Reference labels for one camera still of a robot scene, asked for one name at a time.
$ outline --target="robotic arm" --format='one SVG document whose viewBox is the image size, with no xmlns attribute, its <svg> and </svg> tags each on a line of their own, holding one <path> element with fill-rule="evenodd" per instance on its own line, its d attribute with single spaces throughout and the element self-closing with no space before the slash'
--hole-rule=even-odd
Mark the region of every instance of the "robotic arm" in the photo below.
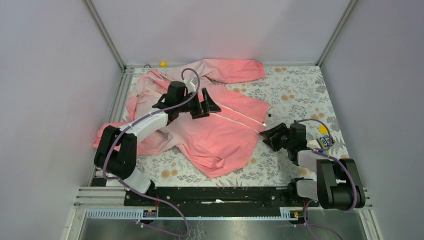
<svg viewBox="0 0 424 240">
<path fill-rule="evenodd" d="M 184 82 L 172 81 L 167 93 L 160 97 L 146 116 L 119 128 L 108 126 L 104 129 L 94 164 L 103 168 L 110 149 L 115 147 L 117 137 L 124 132 L 117 141 L 117 145 L 120 145 L 119 151 L 113 150 L 108 159 L 106 172 L 119 177 L 138 192 L 146 193 L 152 182 L 136 168 L 137 145 L 154 131 L 172 123 L 180 113 L 188 112 L 193 119 L 198 119 L 208 117 L 210 113 L 220 112 L 220 107 L 211 99 L 206 88 L 201 91 L 204 99 L 202 102 L 195 92 L 193 79 Z"/>
<path fill-rule="evenodd" d="M 316 173 L 316 181 L 303 178 L 291 181 L 289 186 L 296 189 L 297 195 L 318 201 L 324 209 L 346 210 L 353 205 L 356 191 L 357 201 L 354 207 L 364 207 L 366 199 L 355 161 L 351 158 L 339 160 L 346 168 L 345 172 L 325 154 L 307 147 L 305 125 L 295 122 L 287 128 L 285 123 L 281 123 L 259 134 L 265 138 L 263 142 L 272 150 L 276 152 L 284 148 L 287 150 L 288 159 L 295 165 Z M 354 190 L 348 174 L 353 180 Z"/>
</svg>

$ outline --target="yellow object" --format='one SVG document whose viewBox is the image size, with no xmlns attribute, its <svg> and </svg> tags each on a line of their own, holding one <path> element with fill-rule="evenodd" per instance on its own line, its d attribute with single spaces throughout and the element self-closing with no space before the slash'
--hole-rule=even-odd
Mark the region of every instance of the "yellow object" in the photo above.
<svg viewBox="0 0 424 240">
<path fill-rule="evenodd" d="M 322 134 L 328 134 L 329 133 L 324 125 L 319 126 L 318 131 Z"/>
</svg>

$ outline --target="jacket zipper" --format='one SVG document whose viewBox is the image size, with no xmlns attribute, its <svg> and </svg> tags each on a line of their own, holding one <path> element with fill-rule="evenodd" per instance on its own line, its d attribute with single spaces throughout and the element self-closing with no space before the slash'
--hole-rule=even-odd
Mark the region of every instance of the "jacket zipper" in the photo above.
<svg viewBox="0 0 424 240">
<path fill-rule="evenodd" d="M 258 120 L 256 120 L 256 119 L 254 119 L 254 118 L 251 118 L 250 116 L 246 116 L 246 115 L 244 115 L 243 113 L 241 113 L 241 112 L 239 112 L 239 111 L 236 111 L 236 110 L 232 109 L 231 107 L 228 107 L 228 106 L 222 105 L 222 104 L 221 104 L 221 103 L 219 103 L 219 102 L 217 102 L 217 104 L 218 104 L 219 106 L 224 107 L 224 108 L 226 108 L 226 109 L 228 109 L 228 110 L 231 110 L 231 111 L 233 111 L 233 112 L 235 112 L 235 113 L 237 113 L 237 114 L 240 114 L 240 115 L 244 116 L 245 118 L 248 118 L 248 119 L 250 119 L 250 120 L 252 120 L 252 121 L 254 121 L 254 122 L 256 122 L 256 123 L 258 123 L 258 124 L 260 124 L 260 125 L 262 125 L 262 126 L 267 126 L 267 124 L 266 124 L 265 122 L 260 122 L 260 121 L 258 121 Z"/>
<path fill-rule="evenodd" d="M 266 124 L 265 124 L 264 122 L 260 122 L 260 121 L 258 121 L 258 120 L 256 120 L 256 119 L 254 119 L 254 118 L 251 118 L 251 117 L 249 117 L 249 116 L 246 116 L 246 115 L 244 115 L 243 113 L 241 113 L 241 112 L 239 112 L 239 111 L 236 111 L 236 110 L 232 109 L 231 107 L 228 107 L 228 106 L 222 105 L 222 104 L 221 104 L 221 103 L 219 103 L 219 102 L 215 102 L 215 103 L 216 103 L 216 104 L 218 104 L 220 107 L 226 108 L 226 109 L 228 109 L 228 110 L 230 110 L 230 111 L 233 111 L 234 113 L 240 114 L 240 115 L 244 116 L 245 118 L 250 119 L 250 120 L 252 120 L 252 121 L 254 121 L 254 122 L 256 122 L 256 123 L 258 123 L 258 124 L 260 124 L 260 125 L 262 125 L 262 126 L 266 126 Z M 228 117 L 225 117 L 225 116 L 221 116 L 221 115 L 219 115 L 219 114 L 217 114 L 217 113 L 212 113 L 212 114 L 214 114 L 214 115 L 216 115 L 216 116 L 218 116 L 218 117 L 221 117 L 221 118 L 223 118 L 223 119 L 230 120 L 230 121 L 232 121 L 232 122 L 234 122 L 234 123 L 238 123 L 238 124 L 243 125 L 243 126 L 245 126 L 245 127 L 248 127 L 248 128 L 250 128 L 250 129 L 252 129 L 252 130 L 255 130 L 255 131 L 256 131 L 256 132 L 258 132 L 258 133 L 260 132 L 259 130 L 256 130 L 256 129 L 254 129 L 253 127 L 248 126 L 248 125 L 246 125 L 246 124 L 244 124 L 244 123 L 242 123 L 242 122 L 239 122 L 239 121 L 233 120 L 233 119 L 228 118 Z"/>
<path fill-rule="evenodd" d="M 217 114 L 217 113 L 212 113 L 212 114 L 213 114 L 213 115 L 215 115 L 215 116 L 218 116 L 218 117 L 220 117 L 220 118 L 227 119 L 227 120 L 232 121 L 232 122 L 234 122 L 234 123 L 237 123 L 237 124 L 243 125 L 243 126 L 245 126 L 245 127 L 248 127 L 248 128 L 250 128 L 250 129 L 252 129 L 252 130 L 255 130 L 256 132 L 258 132 L 258 133 L 259 133 L 259 131 L 258 131 L 258 130 L 254 129 L 253 127 L 250 127 L 250 126 L 248 126 L 248 125 L 246 125 L 246 124 L 244 124 L 244 123 L 242 123 L 242 122 L 239 122 L 239 121 L 233 120 L 233 119 L 228 118 L 228 117 L 225 117 L 225 116 L 221 116 L 221 115 L 219 115 L 219 114 Z"/>
</svg>

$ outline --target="floral mat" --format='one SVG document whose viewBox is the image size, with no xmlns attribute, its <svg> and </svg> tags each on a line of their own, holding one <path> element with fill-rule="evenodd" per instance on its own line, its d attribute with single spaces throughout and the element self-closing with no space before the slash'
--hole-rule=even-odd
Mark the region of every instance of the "floral mat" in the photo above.
<svg viewBox="0 0 424 240">
<path fill-rule="evenodd" d="M 149 68 L 135 69 L 129 91 L 138 82 L 140 76 L 148 73 L 149 70 Z M 268 66 L 265 67 L 265 75 L 265 78 L 246 83 L 214 83 L 224 85 L 227 89 L 248 97 L 268 102 L 270 106 L 267 129 L 280 123 L 286 123 L 289 126 L 293 120 L 304 118 L 323 121 L 335 139 L 330 153 L 335 157 L 346 158 L 348 152 L 320 68 L 318 66 Z M 128 121 L 126 109 L 122 120 Z M 307 126 L 308 140 L 323 136 L 318 131 L 317 122 L 303 122 L 303 124 Z M 137 168 L 156 186 L 162 187 L 286 186 L 293 178 L 315 178 L 315 173 L 294 165 L 288 159 L 284 149 L 274 152 L 262 140 L 262 138 L 259 139 L 246 166 L 216 178 L 205 176 L 177 147 L 160 155 L 137 156 Z M 110 180 L 107 185 L 116 186 L 117 182 Z"/>
</svg>

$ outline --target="white wall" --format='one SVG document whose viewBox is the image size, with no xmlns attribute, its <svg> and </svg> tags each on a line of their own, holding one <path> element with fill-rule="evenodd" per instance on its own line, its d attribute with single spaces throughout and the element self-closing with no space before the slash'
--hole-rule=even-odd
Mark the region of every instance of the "white wall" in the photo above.
<svg viewBox="0 0 424 240">
<path fill-rule="evenodd" d="M 423 11 L 359 1 L 322 67 L 385 240 L 424 239 Z"/>
<path fill-rule="evenodd" d="M 57 240 L 120 70 L 81 0 L 0 1 L 0 235 Z"/>
<path fill-rule="evenodd" d="M 349 0 L 93 0 L 126 64 L 314 64 Z"/>
</svg>

